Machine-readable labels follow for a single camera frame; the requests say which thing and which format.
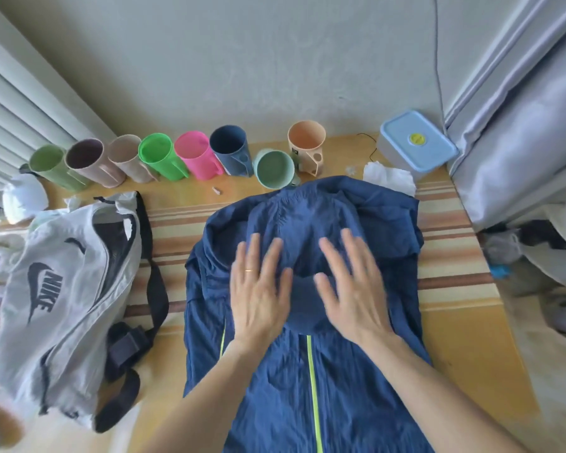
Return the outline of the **striped table mat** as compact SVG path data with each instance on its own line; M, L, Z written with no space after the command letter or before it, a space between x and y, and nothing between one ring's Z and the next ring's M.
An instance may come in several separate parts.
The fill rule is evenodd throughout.
M424 245L418 262L420 309L430 311L488 308L501 304L483 252L458 193L448 176L436 171L417 185L418 226ZM219 177L217 181L126 182L138 190L153 230L155 262L168 291L166 333L183 331L186 301L184 264L199 241L206 220L220 208L266 193L254 179ZM221 196L212 191L221 190Z

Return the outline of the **peach plastic cup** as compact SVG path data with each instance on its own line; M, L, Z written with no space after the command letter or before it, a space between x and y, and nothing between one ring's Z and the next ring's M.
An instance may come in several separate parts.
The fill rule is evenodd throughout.
M287 133L288 145L298 170L320 177L324 170L323 144L325 128L316 121L305 120L293 124Z

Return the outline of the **person's right forearm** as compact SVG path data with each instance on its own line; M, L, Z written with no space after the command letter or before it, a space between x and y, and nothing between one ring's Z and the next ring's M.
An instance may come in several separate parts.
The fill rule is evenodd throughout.
M357 343L392 385L435 453L529 453L397 335L367 332Z

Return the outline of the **mauve plastic cup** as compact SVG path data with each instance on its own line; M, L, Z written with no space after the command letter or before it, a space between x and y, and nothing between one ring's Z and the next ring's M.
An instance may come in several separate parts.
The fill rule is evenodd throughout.
M104 144L88 138L73 144L65 155L66 165L105 188L115 188L126 180L126 174L108 159Z

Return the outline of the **clear container with blue lid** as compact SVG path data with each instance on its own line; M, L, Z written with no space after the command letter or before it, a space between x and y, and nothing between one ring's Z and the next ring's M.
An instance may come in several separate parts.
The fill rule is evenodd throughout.
M384 121L376 147L392 167L409 172L415 182L459 154L457 146L415 110Z

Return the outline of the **pile of plastic bags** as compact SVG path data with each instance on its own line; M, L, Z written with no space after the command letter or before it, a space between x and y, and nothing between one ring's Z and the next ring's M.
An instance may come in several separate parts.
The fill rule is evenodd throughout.
M493 277L513 297L539 297L544 324L566 337L566 202L486 228L479 241Z

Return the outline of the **navy blue plastic cup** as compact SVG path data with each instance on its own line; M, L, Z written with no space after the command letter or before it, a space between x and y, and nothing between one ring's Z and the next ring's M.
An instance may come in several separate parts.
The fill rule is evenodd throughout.
M209 137L209 144L228 175L253 176L247 135L241 127L229 124L217 128Z

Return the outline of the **person's left hand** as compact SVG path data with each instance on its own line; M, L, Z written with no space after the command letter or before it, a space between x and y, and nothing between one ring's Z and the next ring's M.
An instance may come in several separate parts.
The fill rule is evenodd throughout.
M261 236L253 233L241 242L230 273L230 305L234 320L234 342L263 356L280 335L288 316L278 307L279 258L284 243L274 238L261 253Z

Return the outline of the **pink plastic cup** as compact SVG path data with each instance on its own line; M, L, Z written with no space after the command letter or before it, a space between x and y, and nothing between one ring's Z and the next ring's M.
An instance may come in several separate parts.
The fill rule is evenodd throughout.
M209 138L201 131L188 131L174 141L174 152L199 181L223 175L225 169L212 151Z

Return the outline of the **navy blue zip jacket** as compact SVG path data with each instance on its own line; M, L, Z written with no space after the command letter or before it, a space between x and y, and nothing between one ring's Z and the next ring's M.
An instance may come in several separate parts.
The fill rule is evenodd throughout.
M291 310L247 389L223 452L433 453L382 373L326 317L313 276L331 276L318 241L346 258L343 228L360 236L384 279L393 330L431 364L423 343L418 200L332 176L227 205L206 221L186 262L184 343L188 394L234 338L229 274L238 243L279 237L277 275L294 273Z

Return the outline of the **grey curtain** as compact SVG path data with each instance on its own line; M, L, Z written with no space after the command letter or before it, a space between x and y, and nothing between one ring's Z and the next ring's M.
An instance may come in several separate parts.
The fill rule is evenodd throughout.
M475 230L566 187L566 0L527 0L449 110L448 170Z

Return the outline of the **beige plastic cup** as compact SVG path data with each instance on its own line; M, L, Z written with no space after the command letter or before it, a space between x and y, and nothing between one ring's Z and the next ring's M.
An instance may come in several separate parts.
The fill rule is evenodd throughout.
M118 166L133 182L148 183L159 180L158 172L145 164L139 156L141 138L122 135L106 147L107 158Z

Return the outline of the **bright green plastic cup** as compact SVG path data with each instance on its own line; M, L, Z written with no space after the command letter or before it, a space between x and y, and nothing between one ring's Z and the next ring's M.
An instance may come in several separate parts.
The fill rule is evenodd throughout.
M144 164L169 181L190 177L185 163L175 153L172 139L166 134L153 133L144 137L139 144L138 155Z

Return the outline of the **white crumpled tissue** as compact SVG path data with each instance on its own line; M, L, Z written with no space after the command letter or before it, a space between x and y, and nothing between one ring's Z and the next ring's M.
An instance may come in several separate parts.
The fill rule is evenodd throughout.
M385 167L378 161L364 166L363 181L415 197L416 184L411 172L399 168Z

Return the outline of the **light green plastic cup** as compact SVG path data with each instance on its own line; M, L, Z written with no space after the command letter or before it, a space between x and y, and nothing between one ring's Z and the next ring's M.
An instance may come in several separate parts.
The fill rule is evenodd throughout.
M29 159L31 171L50 182L74 193L85 190L91 180L69 168L65 162L66 151L54 144L38 148Z

